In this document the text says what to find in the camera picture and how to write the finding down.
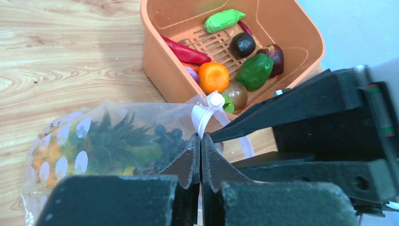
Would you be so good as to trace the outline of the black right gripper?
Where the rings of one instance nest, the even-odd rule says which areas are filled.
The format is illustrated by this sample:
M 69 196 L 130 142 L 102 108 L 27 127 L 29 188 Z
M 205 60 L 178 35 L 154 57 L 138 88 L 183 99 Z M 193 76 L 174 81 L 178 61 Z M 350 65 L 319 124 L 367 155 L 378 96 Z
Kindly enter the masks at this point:
M 248 178 L 333 183 L 358 215 L 390 210 L 399 194 L 398 124 L 386 85 L 365 68 L 322 72 L 210 136 L 221 142 L 269 127 L 280 152 L 234 162 Z

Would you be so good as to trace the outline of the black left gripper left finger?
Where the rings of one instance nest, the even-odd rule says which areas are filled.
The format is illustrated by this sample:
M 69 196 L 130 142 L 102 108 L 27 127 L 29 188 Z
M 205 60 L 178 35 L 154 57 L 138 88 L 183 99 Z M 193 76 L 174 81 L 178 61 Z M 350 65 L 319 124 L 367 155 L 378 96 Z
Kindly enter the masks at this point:
M 53 190 L 39 226 L 192 226 L 200 191 L 200 138 L 156 175 L 72 176 Z

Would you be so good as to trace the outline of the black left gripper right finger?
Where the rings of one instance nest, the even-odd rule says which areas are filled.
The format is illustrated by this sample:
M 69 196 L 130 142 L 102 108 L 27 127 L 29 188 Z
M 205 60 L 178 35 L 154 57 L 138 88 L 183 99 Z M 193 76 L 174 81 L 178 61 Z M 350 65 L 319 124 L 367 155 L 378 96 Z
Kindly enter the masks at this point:
M 356 226 L 353 206 L 332 183 L 257 183 L 232 166 L 210 135 L 201 140 L 206 226 Z

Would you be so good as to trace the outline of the black toy grape bunch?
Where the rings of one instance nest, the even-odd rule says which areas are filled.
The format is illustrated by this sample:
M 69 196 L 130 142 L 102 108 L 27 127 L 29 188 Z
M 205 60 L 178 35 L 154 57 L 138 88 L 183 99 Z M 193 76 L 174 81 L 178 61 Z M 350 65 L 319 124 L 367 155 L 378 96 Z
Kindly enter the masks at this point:
M 140 161 L 140 166 L 135 167 L 133 175 L 155 175 L 174 160 L 186 147 L 188 141 L 182 139 L 181 129 L 174 128 L 167 131 L 163 125 L 154 129 L 156 138 L 154 145 L 134 150 L 134 155 Z

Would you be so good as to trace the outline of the clear zip top bag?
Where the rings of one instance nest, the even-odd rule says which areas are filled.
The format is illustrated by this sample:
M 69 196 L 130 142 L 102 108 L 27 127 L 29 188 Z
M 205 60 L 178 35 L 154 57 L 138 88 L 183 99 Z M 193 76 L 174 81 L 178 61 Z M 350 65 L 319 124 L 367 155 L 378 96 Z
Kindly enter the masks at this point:
M 22 188 L 33 226 L 54 187 L 73 175 L 151 175 L 186 147 L 191 135 L 221 128 L 244 108 L 246 92 L 196 95 L 185 103 L 107 103 L 54 119 L 27 154 Z

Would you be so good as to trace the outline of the toy pineapple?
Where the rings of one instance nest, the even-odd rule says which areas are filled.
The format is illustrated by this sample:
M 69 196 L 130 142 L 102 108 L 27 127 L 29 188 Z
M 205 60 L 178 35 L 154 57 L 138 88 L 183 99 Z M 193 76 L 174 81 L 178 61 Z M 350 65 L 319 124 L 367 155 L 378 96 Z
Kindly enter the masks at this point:
M 149 127 L 135 124 L 135 114 L 118 118 L 82 116 L 50 126 L 31 148 L 30 181 L 54 187 L 71 175 L 132 175 L 140 161 L 134 150 L 154 145 Z

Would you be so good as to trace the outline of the orange plastic basin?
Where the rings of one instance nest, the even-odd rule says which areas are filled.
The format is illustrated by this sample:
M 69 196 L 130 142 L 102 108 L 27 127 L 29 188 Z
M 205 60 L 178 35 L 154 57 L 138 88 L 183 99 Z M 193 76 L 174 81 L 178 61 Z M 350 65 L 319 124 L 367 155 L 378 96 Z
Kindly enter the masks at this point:
M 167 46 L 164 38 L 186 45 L 223 64 L 233 79 L 243 64 L 229 50 L 241 33 L 234 25 L 207 33 L 205 20 L 227 9 L 245 14 L 243 23 L 253 33 L 257 48 L 277 44 L 284 53 L 284 72 L 248 94 L 252 106 L 272 97 L 274 91 L 292 88 L 316 67 L 324 56 L 320 32 L 295 0 L 143 0 L 143 68 L 170 103 L 205 104 L 206 95 Z

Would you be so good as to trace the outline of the green toy cucumber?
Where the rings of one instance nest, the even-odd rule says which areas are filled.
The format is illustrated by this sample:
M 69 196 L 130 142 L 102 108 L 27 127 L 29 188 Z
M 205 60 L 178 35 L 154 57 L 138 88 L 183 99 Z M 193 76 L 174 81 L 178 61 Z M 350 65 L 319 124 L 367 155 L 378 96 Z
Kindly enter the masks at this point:
M 223 29 L 235 25 L 239 20 L 246 16 L 245 13 L 236 9 L 227 9 L 215 14 L 212 14 L 204 22 L 204 29 L 208 33 L 216 33 Z

